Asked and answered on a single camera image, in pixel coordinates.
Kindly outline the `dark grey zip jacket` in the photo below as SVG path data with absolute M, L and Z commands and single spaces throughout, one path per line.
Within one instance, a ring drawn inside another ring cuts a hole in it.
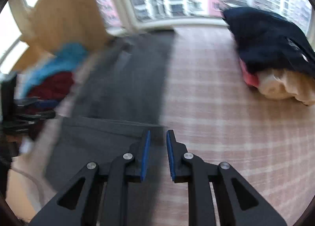
M 109 163 L 151 132 L 143 183 L 129 185 L 128 225 L 151 225 L 161 183 L 164 128 L 160 123 L 173 30 L 157 30 L 117 39 L 80 87 L 45 178 L 59 191 L 88 162 Z

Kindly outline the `dark red garment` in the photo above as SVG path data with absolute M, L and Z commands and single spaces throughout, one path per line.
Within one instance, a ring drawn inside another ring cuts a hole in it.
M 58 104 L 70 93 L 74 84 L 72 72 L 59 72 L 47 77 L 41 84 L 32 87 L 26 97 L 37 97 L 40 101 L 31 104 L 26 109 L 26 114 L 54 110 Z

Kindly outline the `blue garment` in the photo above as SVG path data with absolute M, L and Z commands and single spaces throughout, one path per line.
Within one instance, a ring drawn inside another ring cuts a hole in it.
M 21 96 L 23 98 L 27 97 L 32 88 L 41 85 L 46 78 L 54 74 L 74 71 L 86 59 L 88 54 L 88 50 L 80 43 L 70 42 L 64 44 L 56 51 L 54 57 L 40 63 L 26 75 Z

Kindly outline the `pink plaid mat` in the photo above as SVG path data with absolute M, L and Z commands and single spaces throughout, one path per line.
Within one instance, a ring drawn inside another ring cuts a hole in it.
M 188 225 L 187 184 L 170 176 L 166 132 L 207 163 L 228 162 L 288 225 L 314 225 L 314 107 L 295 99 L 270 100 L 245 85 L 236 46 L 226 27 L 173 29 L 160 123 L 164 128 L 161 183 L 151 225 Z M 58 191 L 45 170 L 80 87 L 113 44 L 87 57 L 75 85 L 40 133 L 25 168 L 38 180 L 44 200 Z

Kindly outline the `cream folded garment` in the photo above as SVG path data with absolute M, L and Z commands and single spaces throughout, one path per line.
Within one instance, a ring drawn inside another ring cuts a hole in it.
M 295 98 L 306 106 L 314 105 L 314 78 L 286 69 L 268 69 L 257 74 L 259 92 L 268 99 Z

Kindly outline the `navy swoosh shirt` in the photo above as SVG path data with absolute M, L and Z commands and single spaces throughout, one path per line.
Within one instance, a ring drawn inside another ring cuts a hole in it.
M 296 24 L 251 7 L 226 9 L 223 19 L 250 74 L 286 69 L 314 77 L 314 50 Z

